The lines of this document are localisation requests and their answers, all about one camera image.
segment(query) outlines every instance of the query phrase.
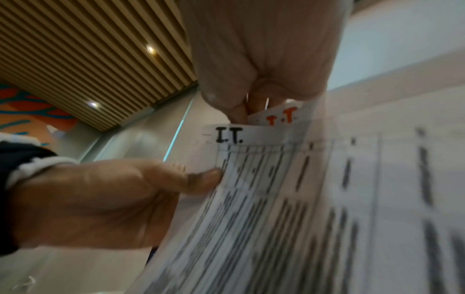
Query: white cuff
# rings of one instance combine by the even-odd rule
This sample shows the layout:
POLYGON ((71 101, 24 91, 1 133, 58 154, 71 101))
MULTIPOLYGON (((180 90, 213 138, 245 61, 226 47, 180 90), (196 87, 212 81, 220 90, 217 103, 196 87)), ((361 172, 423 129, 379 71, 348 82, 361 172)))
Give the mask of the white cuff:
POLYGON ((33 158, 31 162, 20 165, 16 170, 10 173, 8 180, 6 181, 6 189, 10 189, 16 185, 19 181, 27 179, 35 175, 36 173, 46 169, 48 167, 60 164, 60 163, 71 163, 78 164, 78 162, 72 158, 53 156, 46 158, 33 158))

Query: teal stripe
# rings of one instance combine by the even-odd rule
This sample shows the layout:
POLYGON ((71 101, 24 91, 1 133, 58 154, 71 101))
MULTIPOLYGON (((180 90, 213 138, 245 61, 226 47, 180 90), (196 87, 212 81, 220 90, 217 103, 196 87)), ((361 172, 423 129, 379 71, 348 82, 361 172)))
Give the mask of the teal stripe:
POLYGON ((8 128, 8 127, 10 127, 10 126, 14 126, 14 125, 28 124, 28 123, 30 123, 30 122, 31 122, 30 120, 20 120, 20 121, 15 121, 15 122, 7 123, 7 124, 0 124, 0 130, 5 129, 5 128, 8 128))
POLYGON ((187 107, 186 112, 184 113, 183 119, 179 123, 178 129, 176 130, 176 133, 174 134, 173 140, 171 141, 171 144, 168 147, 168 150, 166 151, 166 154, 165 154, 165 157, 163 158, 163 161, 166 161, 166 159, 168 158, 168 155, 170 155, 171 148, 173 148, 174 141, 176 141, 176 137, 178 136, 179 131, 181 130, 181 127, 183 126, 183 123, 184 123, 184 120, 186 119, 187 113, 189 112, 189 109, 192 106, 192 102, 194 102, 194 98, 195 98, 195 96, 192 97, 192 100, 190 101, 189 106, 187 107))

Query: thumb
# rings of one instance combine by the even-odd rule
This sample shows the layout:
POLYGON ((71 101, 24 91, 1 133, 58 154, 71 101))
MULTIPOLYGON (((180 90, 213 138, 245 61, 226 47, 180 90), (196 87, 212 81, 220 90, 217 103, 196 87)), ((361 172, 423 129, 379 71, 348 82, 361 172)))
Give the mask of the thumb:
POLYGON ((147 170, 145 178, 154 188, 187 194, 202 194, 213 190, 223 176, 221 169, 211 169, 202 173, 185 173, 168 166, 147 170))

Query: recessed light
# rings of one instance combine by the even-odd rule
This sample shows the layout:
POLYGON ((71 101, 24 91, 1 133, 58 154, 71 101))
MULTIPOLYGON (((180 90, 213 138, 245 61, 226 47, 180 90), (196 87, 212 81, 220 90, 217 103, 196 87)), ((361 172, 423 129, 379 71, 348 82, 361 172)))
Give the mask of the recessed light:
POLYGON ((95 108, 95 109, 100 107, 100 103, 95 102, 95 101, 91 101, 88 104, 89 104, 90 107, 95 108))
POLYGON ((152 46, 147 45, 147 52, 149 52, 150 54, 155 54, 155 49, 152 46))

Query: hand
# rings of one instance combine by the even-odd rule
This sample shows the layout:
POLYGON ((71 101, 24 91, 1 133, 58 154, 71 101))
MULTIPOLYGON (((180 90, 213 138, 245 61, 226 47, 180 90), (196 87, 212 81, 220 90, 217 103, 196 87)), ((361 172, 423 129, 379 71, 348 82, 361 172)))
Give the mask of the hand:
POLYGON ((57 165, 18 184, 10 194, 13 234, 22 247, 158 246, 179 192, 204 194, 221 171, 186 174, 149 159, 57 165))
POLYGON ((267 98, 272 107, 318 97, 352 2, 180 0, 204 99, 245 124, 267 98))

